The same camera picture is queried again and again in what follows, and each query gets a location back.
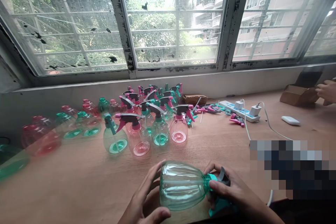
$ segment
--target bottle base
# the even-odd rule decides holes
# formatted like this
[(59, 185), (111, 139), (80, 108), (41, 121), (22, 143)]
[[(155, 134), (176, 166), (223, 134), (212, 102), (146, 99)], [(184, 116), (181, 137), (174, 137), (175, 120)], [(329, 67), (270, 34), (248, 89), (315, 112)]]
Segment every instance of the bottle base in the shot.
[(122, 152), (127, 146), (127, 140), (126, 139), (120, 139), (117, 142), (111, 144), (109, 153), (116, 154), (119, 152)]
[(175, 131), (171, 134), (171, 138), (176, 143), (182, 143), (187, 139), (187, 136), (182, 131)]
[(149, 142), (142, 142), (134, 146), (133, 148), (133, 154), (135, 156), (143, 156), (145, 155), (149, 149), (151, 148), (151, 145)]
[(158, 146), (162, 146), (165, 145), (169, 140), (169, 137), (167, 134), (161, 133), (161, 134), (157, 134), (154, 137), (154, 143)]

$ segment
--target brown box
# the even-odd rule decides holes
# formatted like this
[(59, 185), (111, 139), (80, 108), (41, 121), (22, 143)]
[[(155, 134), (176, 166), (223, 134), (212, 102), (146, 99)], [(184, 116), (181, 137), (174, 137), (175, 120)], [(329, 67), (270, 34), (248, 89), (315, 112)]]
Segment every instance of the brown box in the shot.
[(292, 106), (307, 106), (315, 103), (318, 98), (314, 87), (303, 88), (287, 85), (280, 97), (280, 101)]
[(201, 97), (198, 105), (203, 106), (207, 103), (208, 98), (205, 95), (202, 94), (185, 94), (183, 95), (183, 100), (185, 104), (192, 104), (196, 106), (196, 103), (198, 102), (198, 99)]

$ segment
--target hand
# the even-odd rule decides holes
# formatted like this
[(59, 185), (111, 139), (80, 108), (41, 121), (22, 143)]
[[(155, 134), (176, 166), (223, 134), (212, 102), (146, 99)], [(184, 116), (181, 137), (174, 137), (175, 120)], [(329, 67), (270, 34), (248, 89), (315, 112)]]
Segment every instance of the hand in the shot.
[(131, 202), (128, 204), (118, 224), (159, 224), (165, 219), (170, 218), (170, 211), (165, 207), (156, 208), (146, 218), (144, 217), (142, 211), (149, 192), (160, 185), (160, 180), (154, 180), (160, 178), (160, 167), (163, 161), (157, 163), (149, 169), (146, 177), (141, 183), (141, 186), (134, 193)]
[(336, 82), (331, 80), (324, 81), (324, 84), (318, 84), (315, 89), (317, 95), (328, 102), (336, 103)]
[[(210, 161), (204, 174), (213, 172), (219, 175), (221, 165)], [(230, 186), (226, 186), (221, 182), (210, 180), (210, 188), (220, 197), (227, 198), (235, 203), (238, 208), (245, 213), (252, 221), (256, 223), (282, 223), (283, 221), (270, 209), (261, 199), (241, 180), (241, 178), (230, 168), (225, 167), (225, 174), (231, 181)], [(215, 199), (208, 197), (211, 208), (215, 206)]]

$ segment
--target wooden table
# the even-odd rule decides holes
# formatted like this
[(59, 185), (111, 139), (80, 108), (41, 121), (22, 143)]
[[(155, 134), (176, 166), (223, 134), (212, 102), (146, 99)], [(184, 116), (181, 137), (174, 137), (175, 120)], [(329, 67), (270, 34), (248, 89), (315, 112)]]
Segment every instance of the wooden table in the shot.
[[(246, 95), (249, 109), (264, 101), (273, 128), (295, 140), (329, 142), (335, 149), (336, 105), (313, 108), (293, 107), (279, 102), (281, 92)], [(241, 97), (223, 98), (235, 102)], [(294, 127), (281, 120), (292, 116), (301, 122)], [(253, 140), (284, 140), (276, 135), (261, 112), (258, 123), (249, 123)], [(0, 223), (116, 223), (148, 169), (162, 159), (180, 160), (204, 170), (210, 160), (231, 166), (246, 184), (266, 203), (270, 187), (250, 171), (250, 148), (246, 130), (229, 122), (221, 114), (203, 114), (189, 130), (185, 143), (151, 146), (143, 157), (134, 157), (129, 148), (110, 157), (103, 146), (103, 131), (90, 141), (62, 145), (47, 156), (32, 159), (30, 164), (0, 184)], [(275, 191), (273, 200), (285, 198)], [(165, 223), (188, 223), (208, 218), (208, 203), (172, 212)]]

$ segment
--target pink trigger sprayer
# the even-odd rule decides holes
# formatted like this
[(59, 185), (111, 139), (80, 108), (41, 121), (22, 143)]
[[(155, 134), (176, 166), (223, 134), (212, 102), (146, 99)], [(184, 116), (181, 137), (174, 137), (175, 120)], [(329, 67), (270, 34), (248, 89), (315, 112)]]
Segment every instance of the pink trigger sprayer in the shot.
[(183, 112), (193, 121), (195, 122), (194, 117), (191, 114), (190, 109), (193, 109), (193, 105), (183, 104), (175, 107), (176, 115), (174, 117), (173, 122), (170, 126), (170, 136), (172, 140), (176, 143), (184, 142), (188, 137), (188, 124), (183, 118)]
[(142, 115), (137, 114), (116, 114), (116, 118), (119, 118), (120, 124), (116, 133), (118, 133), (128, 122), (131, 124), (131, 130), (128, 135), (129, 148), (135, 156), (145, 155), (151, 148), (151, 144), (148, 141), (148, 137), (143, 134), (143, 129), (139, 123), (138, 117), (144, 118)]

